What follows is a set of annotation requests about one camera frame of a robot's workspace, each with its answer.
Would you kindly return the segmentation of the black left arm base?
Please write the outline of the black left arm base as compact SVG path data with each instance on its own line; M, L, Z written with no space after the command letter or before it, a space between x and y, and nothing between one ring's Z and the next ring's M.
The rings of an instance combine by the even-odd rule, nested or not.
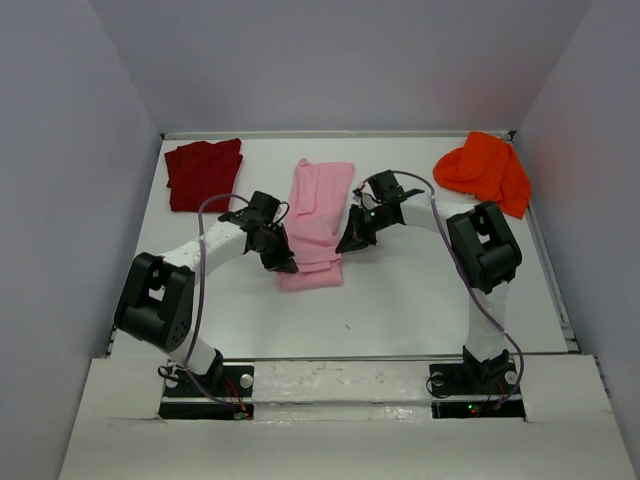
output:
M252 420L254 371L253 364L226 363L221 354L204 375L167 361L157 369L163 380L158 415L165 420Z

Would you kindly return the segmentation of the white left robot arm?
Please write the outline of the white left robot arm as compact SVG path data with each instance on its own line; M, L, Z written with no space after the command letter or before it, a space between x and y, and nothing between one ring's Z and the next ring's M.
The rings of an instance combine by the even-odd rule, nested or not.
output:
M285 203L256 191L209 229L199 219L195 239L161 255L134 257L114 314L117 329L156 347L186 373L204 379L223 371L223 357L200 336L206 277L254 252L268 272L294 274L294 260L279 213Z

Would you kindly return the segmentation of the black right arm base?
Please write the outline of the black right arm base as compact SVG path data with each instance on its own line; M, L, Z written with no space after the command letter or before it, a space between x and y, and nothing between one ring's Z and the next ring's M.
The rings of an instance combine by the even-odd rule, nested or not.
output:
M497 357L480 362L464 348L460 362L429 366L425 387L432 397L432 416L437 420L524 420L526 414L518 378L515 363L506 349Z

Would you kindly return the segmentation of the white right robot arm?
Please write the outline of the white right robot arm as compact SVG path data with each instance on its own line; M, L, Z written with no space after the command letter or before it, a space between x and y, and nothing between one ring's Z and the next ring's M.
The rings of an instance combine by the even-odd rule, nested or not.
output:
M369 176L353 194L336 252L373 246L380 231L395 225L439 234L469 294L463 354L479 364L504 356L515 344L506 329L506 298L522 252L497 203L439 200L429 181L399 170Z

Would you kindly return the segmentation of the pink t shirt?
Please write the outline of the pink t shirt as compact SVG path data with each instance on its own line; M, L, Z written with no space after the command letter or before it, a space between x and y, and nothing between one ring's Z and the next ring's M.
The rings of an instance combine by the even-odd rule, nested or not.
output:
M284 219L298 271L281 273L283 291L339 287L342 256L336 252L339 227L355 173L349 162L311 163L301 159L293 175Z

